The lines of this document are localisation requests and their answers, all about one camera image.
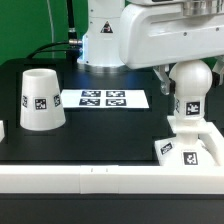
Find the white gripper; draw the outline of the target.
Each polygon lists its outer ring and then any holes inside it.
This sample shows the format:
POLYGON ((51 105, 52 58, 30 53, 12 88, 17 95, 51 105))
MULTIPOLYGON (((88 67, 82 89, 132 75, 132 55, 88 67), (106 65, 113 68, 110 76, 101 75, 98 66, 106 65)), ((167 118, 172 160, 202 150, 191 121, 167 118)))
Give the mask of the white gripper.
POLYGON ((130 3, 120 17, 119 55, 131 69, 154 66, 161 92, 174 93, 164 64, 224 55, 224 2, 130 3))

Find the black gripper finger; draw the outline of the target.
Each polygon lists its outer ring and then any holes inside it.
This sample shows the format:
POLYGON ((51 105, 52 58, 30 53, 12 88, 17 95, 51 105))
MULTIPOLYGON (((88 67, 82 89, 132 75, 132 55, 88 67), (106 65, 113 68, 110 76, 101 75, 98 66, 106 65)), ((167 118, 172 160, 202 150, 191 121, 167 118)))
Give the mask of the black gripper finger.
POLYGON ((224 55, 218 56, 217 61, 212 69, 214 87, 222 85, 224 83, 224 55))

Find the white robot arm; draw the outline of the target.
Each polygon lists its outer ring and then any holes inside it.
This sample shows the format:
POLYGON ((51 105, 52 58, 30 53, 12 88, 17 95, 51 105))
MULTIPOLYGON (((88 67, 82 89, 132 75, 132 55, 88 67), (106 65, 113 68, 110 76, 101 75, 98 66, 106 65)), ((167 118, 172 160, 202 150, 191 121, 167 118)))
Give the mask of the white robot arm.
POLYGON ((173 63, 215 57, 224 77, 224 0, 88 0, 79 67, 115 72, 151 67, 167 95, 173 63))

